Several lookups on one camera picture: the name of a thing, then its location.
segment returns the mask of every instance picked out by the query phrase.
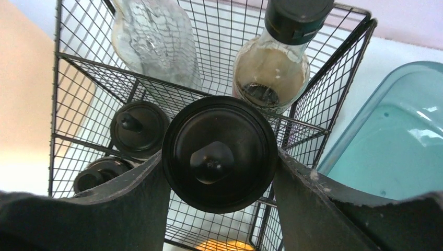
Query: orange object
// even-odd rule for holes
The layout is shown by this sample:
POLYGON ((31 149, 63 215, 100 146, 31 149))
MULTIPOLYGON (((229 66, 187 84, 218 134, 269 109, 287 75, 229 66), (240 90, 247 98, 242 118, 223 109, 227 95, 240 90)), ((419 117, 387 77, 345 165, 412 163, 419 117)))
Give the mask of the orange object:
POLYGON ((254 248, 251 245, 244 242, 228 241, 226 243, 214 239, 202 242, 196 248, 201 251, 254 251, 254 248))

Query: glass bottle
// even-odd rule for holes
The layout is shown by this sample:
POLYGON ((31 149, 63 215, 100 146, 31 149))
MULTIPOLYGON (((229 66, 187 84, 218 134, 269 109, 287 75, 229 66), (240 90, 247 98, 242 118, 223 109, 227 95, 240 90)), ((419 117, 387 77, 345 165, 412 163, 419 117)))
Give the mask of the glass bottle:
MULTIPOLYGON (((114 0, 114 5, 112 45, 131 71, 202 89, 191 20, 177 1, 114 0)), ((159 102, 169 104, 166 96, 175 96, 144 84, 159 102)))
POLYGON ((234 62, 232 95, 282 114, 305 91, 310 67, 305 49, 333 7, 330 0, 270 0, 265 29, 234 62))

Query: jar lid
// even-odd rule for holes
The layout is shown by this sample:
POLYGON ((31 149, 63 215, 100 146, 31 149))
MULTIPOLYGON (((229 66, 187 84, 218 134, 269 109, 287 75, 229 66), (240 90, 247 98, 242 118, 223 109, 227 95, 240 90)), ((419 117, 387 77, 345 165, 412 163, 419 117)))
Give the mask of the jar lid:
POLYGON ((112 143, 128 156, 147 159, 161 149, 168 125, 168 116, 158 106, 142 100, 131 102, 112 119, 112 143))
POLYGON ((186 106, 171 122, 162 148, 166 178, 190 206, 229 213, 254 203, 276 170, 274 132, 242 100, 213 96, 186 106))
POLYGON ((265 27, 281 43, 304 44, 323 27, 333 7, 334 0, 269 0, 265 27))
POLYGON ((86 166, 74 179, 75 193, 94 188, 133 168, 133 165, 117 157, 104 157, 86 166))

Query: wire basket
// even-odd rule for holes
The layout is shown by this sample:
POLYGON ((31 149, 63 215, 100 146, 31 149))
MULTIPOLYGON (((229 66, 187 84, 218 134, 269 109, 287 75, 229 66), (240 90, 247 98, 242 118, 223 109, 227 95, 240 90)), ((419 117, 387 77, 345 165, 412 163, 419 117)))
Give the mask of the wire basket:
MULTIPOLYGON (((103 156, 137 162, 110 140, 111 119, 125 103, 148 100, 173 118, 197 99, 231 94, 235 55, 261 34, 267 5, 241 1, 178 0, 192 20, 202 92, 128 71, 110 42, 114 7, 109 0, 58 1, 50 196, 72 197, 76 175, 103 156)), ((306 50, 311 64, 307 90, 284 116, 265 114, 279 146, 306 166, 318 163, 375 26, 368 12, 336 4, 306 50)), ((243 210, 212 214, 171 192, 165 242, 197 250, 208 239, 239 240, 256 250, 284 250, 274 200, 269 188, 243 210)))

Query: teal plastic container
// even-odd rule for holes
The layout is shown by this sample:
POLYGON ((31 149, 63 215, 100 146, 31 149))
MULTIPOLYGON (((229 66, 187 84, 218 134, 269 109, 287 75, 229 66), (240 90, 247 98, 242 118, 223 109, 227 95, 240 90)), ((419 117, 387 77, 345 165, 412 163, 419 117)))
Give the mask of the teal plastic container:
POLYGON ((414 62, 391 72, 318 171, 395 200, 443 190, 443 64, 414 62))

